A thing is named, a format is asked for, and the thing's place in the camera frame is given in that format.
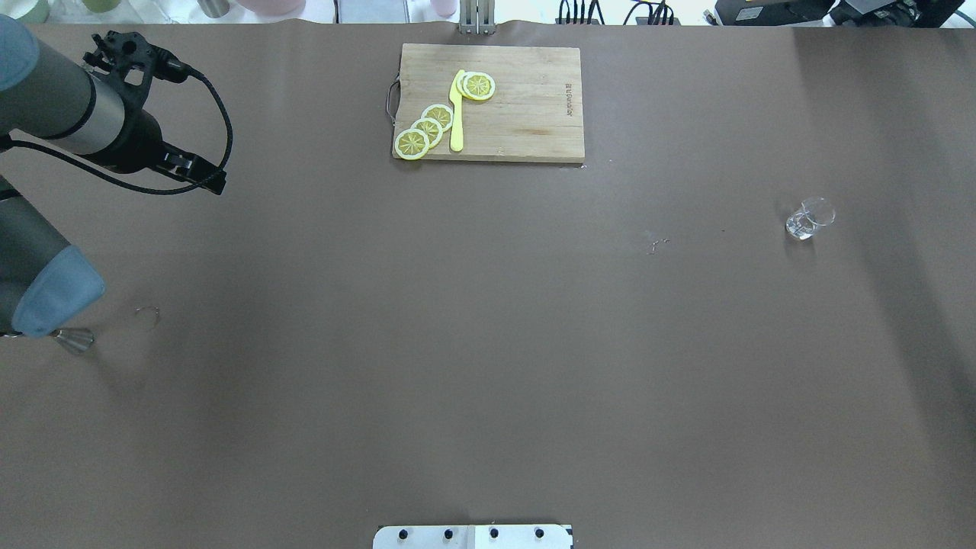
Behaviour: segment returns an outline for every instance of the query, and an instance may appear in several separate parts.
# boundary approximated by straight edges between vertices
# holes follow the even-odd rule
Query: wire
[[[600,15],[600,24],[606,24],[603,20],[603,9],[600,8],[600,0],[593,0],[590,2],[590,12],[587,14],[587,24],[593,24],[593,8],[596,8],[596,12]]]
[[[135,192],[141,192],[143,194],[155,194],[155,195],[183,194],[184,192],[189,192],[191,190],[203,187],[208,183],[210,183],[211,181],[213,181],[214,178],[219,176],[221,172],[224,170],[224,168],[226,167],[227,161],[230,159],[230,148],[233,145],[234,135],[233,135],[233,129],[230,126],[230,116],[227,114],[227,109],[224,106],[224,102],[221,101],[221,96],[217,93],[217,89],[214,88],[214,85],[210,83],[210,80],[208,80],[207,77],[204,76],[202,72],[189,65],[187,66],[187,68],[188,68],[187,73],[190,76],[202,82],[203,85],[206,86],[208,90],[210,90],[210,95],[213,96],[214,101],[217,102],[217,108],[221,112],[221,117],[224,119],[224,126],[226,127],[226,131],[227,131],[227,143],[226,146],[224,147],[224,157],[221,159],[221,163],[218,165],[217,169],[214,170],[213,173],[211,173],[209,176],[205,177],[203,181],[194,183],[192,185],[187,185],[185,187],[180,187],[178,189],[150,189],[148,187],[140,187],[138,185],[132,185],[131,183],[126,183],[122,180],[119,180],[117,178],[114,178],[104,173],[101,170],[98,170],[96,168],[93,168],[92,166],[89,166],[88,164],[85,164],[81,160],[68,156],[67,154],[64,154],[59,150],[54,150],[53,148],[45,147],[38,143],[33,143],[30,141],[11,140],[9,139],[9,136],[7,136],[6,139],[0,138],[0,147],[2,147],[0,148],[0,150],[3,150],[5,148],[14,148],[14,147],[37,150],[38,152],[50,154],[51,156],[57,158],[58,160],[63,160],[64,162],[67,162],[68,164],[71,164],[76,168],[80,168],[92,174],[93,176],[103,181],[106,181],[108,183],[111,183],[117,187],[121,187],[122,189],[125,190],[134,190]],[[185,183],[186,181],[186,179],[183,179],[180,176],[176,176],[169,172],[160,171],[158,173],[161,173],[162,175],[170,179],[173,179],[175,181],[179,181],[180,183]]]
[[[126,183],[124,181],[115,179],[112,176],[110,176],[110,175],[102,172],[101,170],[97,170],[97,169],[89,166],[88,164],[85,164],[81,160],[77,160],[75,158],[72,158],[71,156],[68,156],[67,154],[64,154],[63,152],[61,152],[59,150],[54,150],[53,148],[50,148],[50,147],[44,147],[43,145],[40,145],[38,143],[33,143],[33,142],[30,142],[30,141],[10,140],[10,141],[6,142],[5,145],[6,146],[9,146],[11,148],[13,148],[13,147],[30,148],[31,150],[37,150],[38,152],[43,152],[45,154],[50,154],[54,158],[57,158],[58,160],[63,160],[63,161],[67,162],[68,164],[71,164],[72,166],[74,166],[76,168],[81,168],[82,170],[85,170],[86,172],[92,174],[93,176],[95,176],[95,177],[97,177],[99,179],[102,179],[104,181],[107,181],[107,182],[109,182],[109,183],[111,183],[111,184],[113,184],[115,186],[121,187],[122,189],[134,190],[135,192],[142,192],[142,193],[145,193],[145,194],[182,194],[184,192],[187,192],[187,191],[190,191],[190,190],[194,190],[197,187],[199,187],[198,185],[194,184],[194,185],[187,185],[186,187],[181,187],[179,189],[148,189],[148,188],[145,188],[145,187],[139,187],[139,186],[136,186],[136,185],[131,185],[131,184],[128,184],[128,183]]]
[[[212,179],[217,177],[221,173],[221,171],[223,171],[223,169],[227,166],[227,161],[230,159],[230,148],[233,147],[234,144],[234,130],[230,126],[230,115],[227,114],[227,108],[224,106],[224,101],[221,100],[220,94],[217,93],[217,88],[215,88],[214,85],[210,83],[210,80],[208,80],[207,77],[204,76],[202,72],[193,68],[192,66],[189,67],[189,75],[202,82],[203,85],[207,87],[207,90],[210,91],[211,97],[214,98],[214,103],[217,104],[217,109],[221,112],[221,118],[224,119],[224,127],[226,127],[227,129],[226,145],[224,146],[224,157],[221,158],[221,163],[217,165],[217,169],[214,170],[214,173],[210,174],[209,176],[204,178],[203,181],[200,182],[200,185],[206,185],[210,183]]]
[[[974,21],[968,15],[964,14],[962,11],[956,10],[956,15],[960,16],[961,18],[963,18],[964,21],[966,21],[969,24],[973,25],[973,27],[976,27],[976,21]]]
[[[674,10],[671,6],[667,5],[666,0],[661,0],[661,2],[634,0],[633,7],[630,8],[630,11],[627,12],[627,16],[624,18],[624,24],[630,21],[630,16],[640,6],[647,6],[647,24],[674,24]]]

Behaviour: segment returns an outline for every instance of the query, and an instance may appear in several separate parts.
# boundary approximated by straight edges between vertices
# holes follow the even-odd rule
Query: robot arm
[[[38,40],[17,21],[0,15],[0,153],[20,146],[44,150],[133,190],[177,193],[197,187],[220,194],[230,153],[226,111],[209,81],[172,53],[132,32],[95,35],[97,49],[85,55],[86,71]],[[130,72],[141,81],[128,83]],[[220,166],[162,139],[155,118],[142,109],[153,78],[201,80],[221,109],[227,147]],[[112,172],[149,168],[190,183],[178,190],[137,188],[70,157],[8,135],[21,130],[73,152]],[[81,251],[0,177],[0,334],[47,335],[97,300],[104,282]]]

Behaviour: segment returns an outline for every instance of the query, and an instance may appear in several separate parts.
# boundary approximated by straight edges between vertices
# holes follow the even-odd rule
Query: brown table surface
[[[108,284],[87,356],[0,341],[0,546],[976,546],[973,31],[131,28],[223,94],[229,183],[0,156]],[[391,158],[404,42],[581,48],[586,167]],[[223,150],[202,86],[146,108]]]

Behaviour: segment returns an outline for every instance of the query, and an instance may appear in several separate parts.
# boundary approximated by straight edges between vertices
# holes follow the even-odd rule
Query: gray cylinder
[[[67,239],[0,176],[0,332],[13,331],[11,318],[23,292],[68,245]]]
[[[0,135],[13,129],[42,139],[85,119],[93,101],[92,78],[40,40],[37,65],[19,84],[0,91]]]

